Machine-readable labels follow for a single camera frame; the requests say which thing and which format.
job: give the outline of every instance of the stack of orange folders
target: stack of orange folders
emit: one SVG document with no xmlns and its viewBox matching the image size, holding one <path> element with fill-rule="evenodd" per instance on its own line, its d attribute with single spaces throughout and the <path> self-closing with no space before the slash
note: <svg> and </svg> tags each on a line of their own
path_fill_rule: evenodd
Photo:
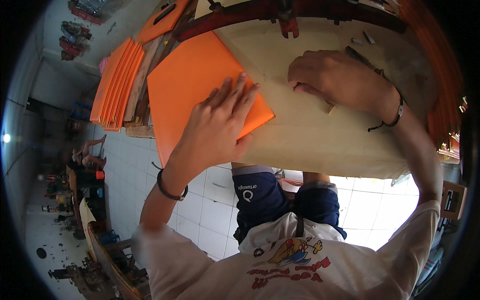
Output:
<svg viewBox="0 0 480 300">
<path fill-rule="evenodd" d="M 212 31 L 182 42 L 147 77 L 150 111 L 160 163 L 164 168 L 180 140 L 195 104 L 204 101 L 225 77 L 244 69 Z M 246 89 L 253 85 L 248 77 Z M 275 115 L 259 94 L 239 138 Z"/>
<path fill-rule="evenodd" d="M 119 132 L 133 80 L 144 57 L 141 43 L 131 38 L 110 56 L 93 102 L 90 121 L 105 131 Z"/>
</svg>

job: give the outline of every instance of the left hand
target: left hand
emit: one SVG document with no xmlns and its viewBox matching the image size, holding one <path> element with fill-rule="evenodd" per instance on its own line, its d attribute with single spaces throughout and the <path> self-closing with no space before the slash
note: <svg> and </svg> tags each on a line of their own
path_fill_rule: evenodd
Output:
<svg viewBox="0 0 480 300">
<path fill-rule="evenodd" d="M 252 143 L 251 133 L 237 140 L 245 118 L 258 95 L 260 85 L 254 84 L 243 95 L 247 74 L 240 73 L 231 90 L 227 77 L 220 90 L 193 107 L 187 126 L 173 149 L 162 173 L 162 187 L 180 195 L 195 176 L 208 167 L 238 161 Z"/>
</svg>

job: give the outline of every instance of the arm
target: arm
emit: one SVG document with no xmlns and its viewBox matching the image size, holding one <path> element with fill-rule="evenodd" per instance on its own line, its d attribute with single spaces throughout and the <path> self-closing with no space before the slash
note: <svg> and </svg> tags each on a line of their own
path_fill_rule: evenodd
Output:
<svg viewBox="0 0 480 300">
<path fill-rule="evenodd" d="M 82 164 L 82 160 L 79 158 L 78 153 L 76 153 L 75 149 L 72 150 L 72 154 L 75 157 L 77 164 L 80 166 Z"/>
<path fill-rule="evenodd" d="M 295 92 L 369 112 L 387 124 L 396 120 L 400 95 L 395 87 L 344 53 L 306 51 L 290 65 L 288 81 Z M 419 205 L 428 200 L 439 201 L 443 179 L 435 148 L 405 103 L 403 115 L 392 132 L 419 188 Z"/>
<path fill-rule="evenodd" d="M 255 84 L 242 96 L 246 82 L 246 73 L 242 72 L 231 90 L 232 79 L 227 77 L 220 90 L 213 89 L 205 101 L 194 106 L 162 172 L 161 185 L 169 194 L 181 195 L 185 186 L 206 168 L 238 161 L 245 154 L 253 136 L 237 138 L 259 91 L 259 84 Z M 159 230 L 170 219 L 175 203 L 156 184 L 140 216 L 144 229 Z"/>
</svg>

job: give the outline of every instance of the red metal frame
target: red metal frame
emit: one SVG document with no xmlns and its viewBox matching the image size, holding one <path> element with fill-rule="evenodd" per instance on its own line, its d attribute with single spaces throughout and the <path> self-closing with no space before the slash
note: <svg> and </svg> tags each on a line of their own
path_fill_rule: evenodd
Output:
<svg viewBox="0 0 480 300">
<path fill-rule="evenodd" d="M 407 24 L 399 18 L 365 4 L 352 4 L 346 0 L 293 0 L 289 18 L 279 18 L 282 10 L 278 0 L 251 0 L 223 7 L 217 12 L 209 13 L 179 27 L 175 38 L 182 42 L 199 34 L 227 25 L 250 20 L 280 20 L 280 28 L 284 37 L 292 31 L 298 36 L 296 17 L 317 17 L 339 21 L 358 20 L 381 26 L 397 33 L 404 33 Z"/>
</svg>

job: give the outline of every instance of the pink object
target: pink object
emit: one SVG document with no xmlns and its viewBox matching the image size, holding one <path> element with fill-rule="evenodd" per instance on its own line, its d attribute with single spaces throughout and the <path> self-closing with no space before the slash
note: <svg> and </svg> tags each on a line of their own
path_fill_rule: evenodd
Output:
<svg viewBox="0 0 480 300">
<path fill-rule="evenodd" d="M 103 75 L 103 70 L 105 70 L 105 67 L 107 66 L 107 62 L 108 62 L 108 59 L 110 58 L 109 57 L 105 57 L 104 59 L 102 59 L 102 61 L 100 62 L 100 64 L 98 65 L 98 68 L 100 69 L 100 74 Z"/>
</svg>

